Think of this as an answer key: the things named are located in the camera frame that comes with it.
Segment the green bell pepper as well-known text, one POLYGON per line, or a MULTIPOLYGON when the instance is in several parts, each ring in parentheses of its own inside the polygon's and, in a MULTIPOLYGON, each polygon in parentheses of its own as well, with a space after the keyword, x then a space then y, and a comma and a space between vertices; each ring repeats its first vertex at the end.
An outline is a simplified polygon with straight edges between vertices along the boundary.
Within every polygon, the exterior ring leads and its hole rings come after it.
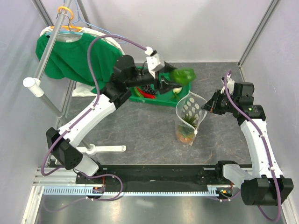
POLYGON ((169 74, 170 80, 179 83, 183 86, 188 85, 194 79, 196 79, 196 74, 192 68, 181 68, 175 69, 169 74))

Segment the clear dotted zip top bag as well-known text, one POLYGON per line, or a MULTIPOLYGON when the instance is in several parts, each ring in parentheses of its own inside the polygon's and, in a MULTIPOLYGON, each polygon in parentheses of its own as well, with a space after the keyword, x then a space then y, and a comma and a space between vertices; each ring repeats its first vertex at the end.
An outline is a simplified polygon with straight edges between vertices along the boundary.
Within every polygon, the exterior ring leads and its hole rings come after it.
POLYGON ((201 107, 207 101, 189 91, 176 105, 175 131, 178 140, 184 144, 193 145, 199 126, 207 115, 201 107))

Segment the orange carrot with green leaves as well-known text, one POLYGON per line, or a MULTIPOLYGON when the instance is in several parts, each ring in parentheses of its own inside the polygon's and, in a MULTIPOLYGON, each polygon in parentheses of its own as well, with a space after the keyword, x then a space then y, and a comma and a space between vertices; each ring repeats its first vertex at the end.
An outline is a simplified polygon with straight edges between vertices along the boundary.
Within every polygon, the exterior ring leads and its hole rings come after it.
POLYGON ((192 145, 197 134, 198 120, 196 115, 185 114, 180 117, 176 134, 178 139, 188 145, 192 145))

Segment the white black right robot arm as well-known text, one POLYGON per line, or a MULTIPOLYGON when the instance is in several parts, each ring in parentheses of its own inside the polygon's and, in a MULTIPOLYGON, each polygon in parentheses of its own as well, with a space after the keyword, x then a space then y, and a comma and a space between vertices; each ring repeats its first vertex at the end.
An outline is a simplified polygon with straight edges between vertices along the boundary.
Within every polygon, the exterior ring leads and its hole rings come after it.
POLYGON ((214 178, 221 184, 228 180, 234 183, 245 205, 277 206, 285 201, 294 185, 292 179, 284 177, 276 162, 266 116, 263 107, 254 104, 253 93, 252 83, 238 83, 229 78, 202 106, 213 114, 233 114, 245 136, 252 164, 249 174, 235 162, 221 162, 222 167, 214 171, 214 178))

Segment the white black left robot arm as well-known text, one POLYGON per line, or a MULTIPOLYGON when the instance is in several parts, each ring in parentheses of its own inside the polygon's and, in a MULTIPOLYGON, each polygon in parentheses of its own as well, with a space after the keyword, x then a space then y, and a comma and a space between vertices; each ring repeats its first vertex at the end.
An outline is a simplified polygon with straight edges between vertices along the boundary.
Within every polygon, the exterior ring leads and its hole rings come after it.
POLYGON ((59 130, 51 127, 46 132, 51 154, 65 169, 75 169, 84 173, 91 183, 99 183, 103 177, 99 165, 77 149, 82 139, 129 99, 132 87, 152 84, 161 94, 181 87, 160 75, 172 72, 175 67, 163 61, 159 54, 147 57, 147 66, 145 71, 138 70, 132 56, 119 57, 108 83, 100 90, 100 96, 68 124, 59 130))

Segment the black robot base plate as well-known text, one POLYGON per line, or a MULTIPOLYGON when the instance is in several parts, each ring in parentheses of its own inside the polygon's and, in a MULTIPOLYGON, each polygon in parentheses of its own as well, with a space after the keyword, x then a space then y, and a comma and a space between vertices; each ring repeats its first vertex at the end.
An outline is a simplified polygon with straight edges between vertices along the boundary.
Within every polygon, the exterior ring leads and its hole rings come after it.
POLYGON ((100 165, 96 175, 114 174, 123 184, 130 182, 193 182, 199 185, 230 185, 231 181, 222 174, 226 164, 234 161, 219 161, 208 165, 100 165))

